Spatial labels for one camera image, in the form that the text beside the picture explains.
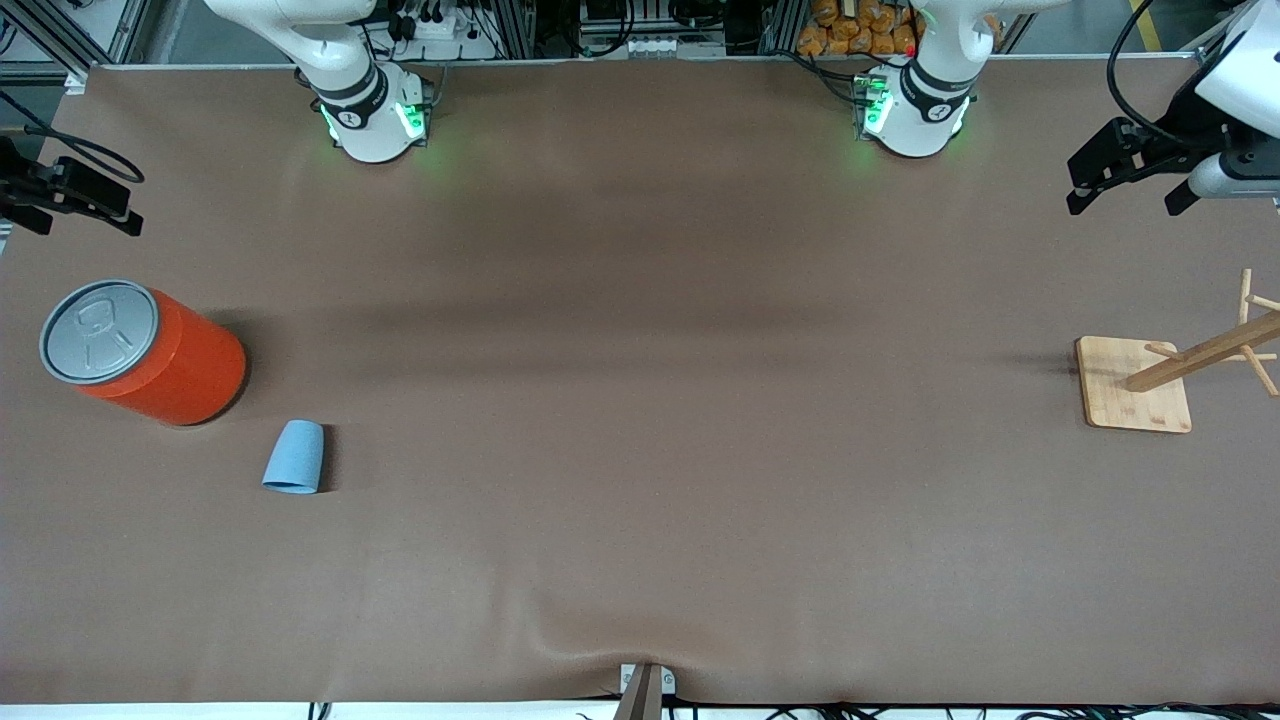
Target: canister lid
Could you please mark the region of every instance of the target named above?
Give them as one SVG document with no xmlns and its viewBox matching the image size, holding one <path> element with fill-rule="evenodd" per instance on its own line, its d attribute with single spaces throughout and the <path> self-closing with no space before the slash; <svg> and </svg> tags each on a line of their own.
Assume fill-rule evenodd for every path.
<svg viewBox="0 0 1280 720">
<path fill-rule="evenodd" d="M 55 378 L 97 384 L 129 372 L 160 328 L 147 288 L 129 281 L 90 283 L 67 296 L 45 320 L 40 359 Z"/>
</svg>

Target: brown tablecloth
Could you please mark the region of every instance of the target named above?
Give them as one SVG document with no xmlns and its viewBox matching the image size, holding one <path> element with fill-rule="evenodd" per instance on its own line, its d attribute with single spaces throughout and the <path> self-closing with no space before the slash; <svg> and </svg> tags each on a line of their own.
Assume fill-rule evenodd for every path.
<svg viewBox="0 0 1280 720">
<path fill-rule="evenodd" d="M 1158 114 L 1181 60 L 1123 63 Z M 1280 296 L 1266 202 L 1176 178 L 1064 205 L 1097 61 L 993 63 L 908 161 L 780 63 L 458 69 L 361 167 L 283 72 L 95 72 L 58 124 L 137 160 L 132 240 L 0 259 L 0 702 L 681 694 L 1226 702 L 1280 687 L 1280 406 L 1188 382 L 1185 437 L 1091 429 L 1071 343 L 1185 346 Z M 127 277 L 252 382 L 168 429 L 36 340 Z M 259 487 L 289 418 L 330 492 Z"/>
</svg>

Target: wooden stand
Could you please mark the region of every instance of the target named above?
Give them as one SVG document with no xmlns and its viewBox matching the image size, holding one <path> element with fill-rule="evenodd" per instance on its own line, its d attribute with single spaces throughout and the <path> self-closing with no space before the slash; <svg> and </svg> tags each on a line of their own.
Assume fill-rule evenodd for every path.
<svg viewBox="0 0 1280 720">
<path fill-rule="evenodd" d="M 1167 342 L 1082 337 L 1075 343 L 1085 420 L 1096 428 L 1189 433 L 1190 409 L 1183 378 L 1222 361 L 1248 363 L 1271 397 L 1280 397 L 1258 345 L 1280 337 L 1280 304 L 1251 292 L 1252 272 L 1240 278 L 1236 327 L 1179 352 Z M 1249 306 L 1268 311 L 1249 319 Z"/>
</svg>

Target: orange cylinder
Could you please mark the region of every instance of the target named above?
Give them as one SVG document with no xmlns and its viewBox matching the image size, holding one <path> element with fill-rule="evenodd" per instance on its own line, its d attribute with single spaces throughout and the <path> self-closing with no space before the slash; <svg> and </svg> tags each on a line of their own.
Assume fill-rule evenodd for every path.
<svg viewBox="0 0 1280 720">
<path fill-rule="evenodd" d="M 244 348 L 168 295 L 101 281 L 63 300 L 41 333 L 41 359 L 91 397 L 172 425 L 204 423 L 244 382 Z"/>
</svg>

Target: blue cup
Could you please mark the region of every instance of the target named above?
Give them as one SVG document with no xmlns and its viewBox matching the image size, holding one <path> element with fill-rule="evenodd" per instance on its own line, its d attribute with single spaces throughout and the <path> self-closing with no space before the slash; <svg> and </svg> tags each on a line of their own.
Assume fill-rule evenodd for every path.
<svg viewBox="0 0 1280 720">
<path fill-rule="evenodd" d="M 271 460 L 262 473 L 262 487 L 289 495 L 320 489 L 324 464 L 324 428 L 311 420 L 289 420 L 275 441 Z"/>
</svg>

